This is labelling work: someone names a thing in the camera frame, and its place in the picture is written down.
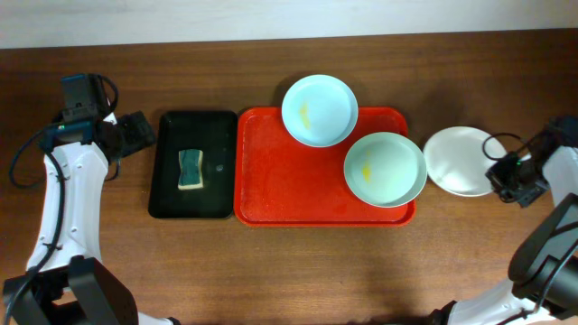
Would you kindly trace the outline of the green yellow sponge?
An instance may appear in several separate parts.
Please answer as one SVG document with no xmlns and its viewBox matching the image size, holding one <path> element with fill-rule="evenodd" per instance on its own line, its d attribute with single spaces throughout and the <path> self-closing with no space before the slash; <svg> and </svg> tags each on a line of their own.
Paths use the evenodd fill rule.
<svg viewBox="0 0 578 325">
<path fill-rule="evenodd" d="M 179 151 L 180 176 L 177 183 L 179 190 L 197 190 L 203 187 L 202 160 L 201 150 Z"/>
</svg>

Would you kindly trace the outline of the white plate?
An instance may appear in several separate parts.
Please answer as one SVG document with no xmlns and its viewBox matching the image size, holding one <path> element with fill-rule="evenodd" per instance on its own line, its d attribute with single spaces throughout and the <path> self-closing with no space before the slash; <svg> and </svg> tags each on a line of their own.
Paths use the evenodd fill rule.
<svg viewBox="0 0 578 325">
<path fill-rule="evenodd" d="M 432 135 L 424 145 L 430 179 L 443 190 L 462 197 L 492 193 L 486 171 L 507 152 L 490 134 L 469 126 L 453 126 Z"/>
</svg>

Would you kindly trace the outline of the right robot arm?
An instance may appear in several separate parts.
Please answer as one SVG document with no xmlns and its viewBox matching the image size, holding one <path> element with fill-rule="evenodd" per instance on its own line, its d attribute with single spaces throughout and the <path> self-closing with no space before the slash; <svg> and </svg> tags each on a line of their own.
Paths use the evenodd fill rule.
<svg viewBox="0 0 578 325">
<path fill-rule="evenodd" d="M 555 208 L 513 255 L 508 278 L 468 301 L 452 301 L 425 323 L 532 324 L 577 314 L 577 119 L 558 116 L 521 145 L 492 158 L 485 176 L 504 203 L 525 208 L 551 192 Z"/>
</svg>

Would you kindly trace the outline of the light blue plate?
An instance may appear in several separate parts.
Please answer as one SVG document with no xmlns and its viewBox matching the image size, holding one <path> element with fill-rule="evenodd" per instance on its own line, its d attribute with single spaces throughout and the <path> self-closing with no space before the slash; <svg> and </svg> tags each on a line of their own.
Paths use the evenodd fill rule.
<svg viewBox="0 0 578 325">
<path fill-rule="evenodd" d="M 350 135 L 358 121 L 359 105 L 343 81 L 317 74 L 297 80 L 286 91 L 281 115 L 285 129 L 295 140 L 323 148 Z"/>
</svg>

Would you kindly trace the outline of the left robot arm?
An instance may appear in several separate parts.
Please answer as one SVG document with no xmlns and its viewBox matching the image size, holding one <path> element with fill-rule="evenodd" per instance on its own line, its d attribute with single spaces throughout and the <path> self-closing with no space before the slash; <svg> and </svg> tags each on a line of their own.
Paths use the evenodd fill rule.
<svg viewBox="0 0 578 325">
<path fill-rule="evenodd" d="M 132 293 L 102 263 L 100 201 L 108 169 L 155 142 L 143 113 L 115 116 L 107 77 L 61 80 L 64 108 L 33 135 L 46 172 L 42 221 L 25 273 L 4 283 L 5 323 L 174 324 L 137 309 Z"/>
</svg>

